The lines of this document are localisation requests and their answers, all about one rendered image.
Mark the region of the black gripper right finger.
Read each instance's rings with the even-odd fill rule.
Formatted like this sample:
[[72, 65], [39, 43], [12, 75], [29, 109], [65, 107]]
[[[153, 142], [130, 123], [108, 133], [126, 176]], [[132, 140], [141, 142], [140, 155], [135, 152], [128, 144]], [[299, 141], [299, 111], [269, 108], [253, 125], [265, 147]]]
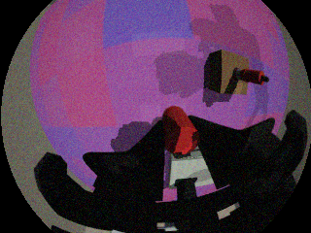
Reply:
[[199, 132], [199, 151], [217, 190], [229, 186], [228, 179], [244, 158], [250, 144], [272, 132], [273, 124], [276, 123], [275, 117], [270, 117], [240, 131], [199, 116], [188, 117]]

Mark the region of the brown block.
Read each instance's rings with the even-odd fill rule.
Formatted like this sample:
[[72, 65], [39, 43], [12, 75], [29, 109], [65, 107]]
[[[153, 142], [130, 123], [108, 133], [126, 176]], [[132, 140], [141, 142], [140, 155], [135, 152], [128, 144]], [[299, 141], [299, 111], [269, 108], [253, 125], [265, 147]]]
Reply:
[[237, 81], [233, 77], [234, 69], [249, 69], [249, 58], [226, 50], [211, 51], [209, 89], [225, 94], [246, 94], [248, 82]]

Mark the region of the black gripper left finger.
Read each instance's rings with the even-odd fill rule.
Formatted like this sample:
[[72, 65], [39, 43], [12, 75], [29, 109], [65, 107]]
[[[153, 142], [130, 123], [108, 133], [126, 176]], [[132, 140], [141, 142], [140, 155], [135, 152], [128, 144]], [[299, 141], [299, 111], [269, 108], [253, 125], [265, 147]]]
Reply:
[[120, 176], [141, 179], [156, 201], [163, 201], [164, 135], [160, 119], [140, 143], [128, 151], [98, 152], [83, 154], [86, 166], [98, 175]]

